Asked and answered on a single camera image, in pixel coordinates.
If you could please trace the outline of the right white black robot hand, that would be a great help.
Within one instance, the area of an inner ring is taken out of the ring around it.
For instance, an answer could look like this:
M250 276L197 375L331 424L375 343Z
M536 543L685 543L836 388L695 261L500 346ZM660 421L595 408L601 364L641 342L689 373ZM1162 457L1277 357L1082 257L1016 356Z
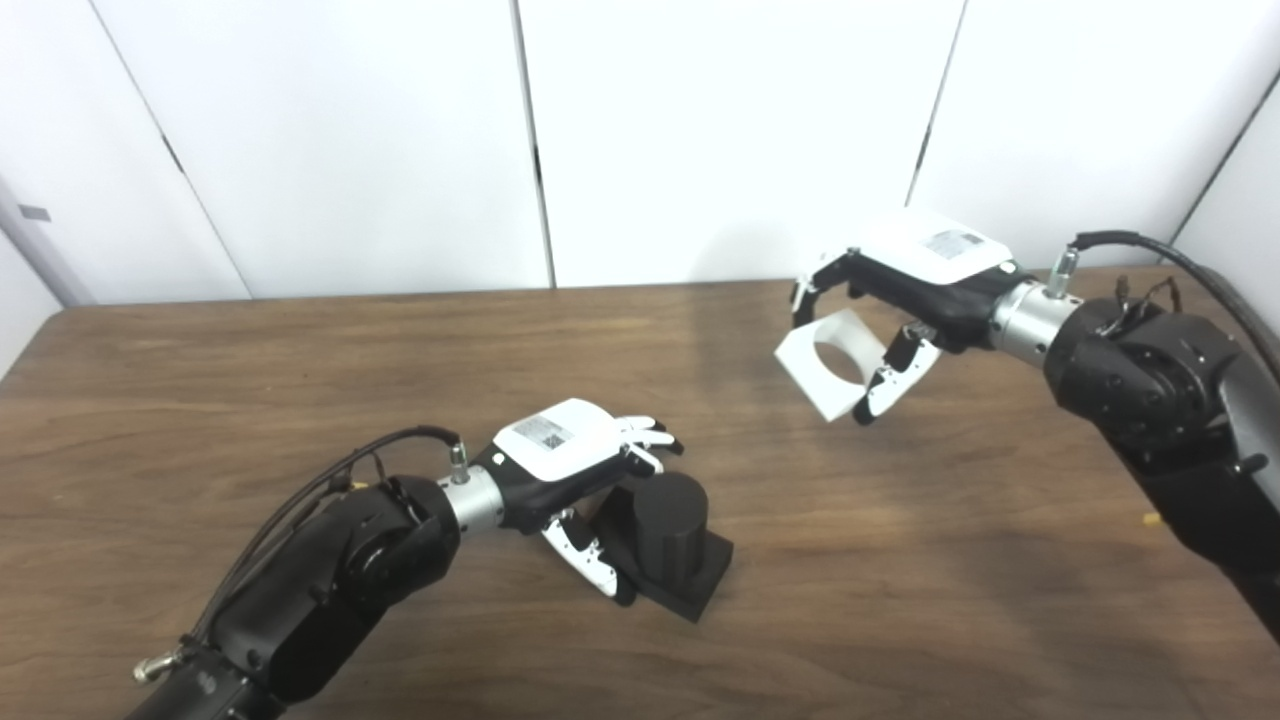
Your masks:
M943 354L992 348L997 306L1032 281L1006 245L932 211L893 211L795 281L792 327L774 355L823 420L867 427ZM886 343L850 309L817 316L820 296L837 287L908 322Z

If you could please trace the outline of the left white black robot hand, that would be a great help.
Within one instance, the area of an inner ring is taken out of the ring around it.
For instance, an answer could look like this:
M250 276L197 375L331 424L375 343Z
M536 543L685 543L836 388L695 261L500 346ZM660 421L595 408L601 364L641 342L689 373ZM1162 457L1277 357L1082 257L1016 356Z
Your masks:
M584 579L617 605L635 601L634 583L608 555L577 502L626 479L662 474L662 452L684 443L653 416L614 416L567 398L500 429L477 464L500 496L499 525L540 534Z

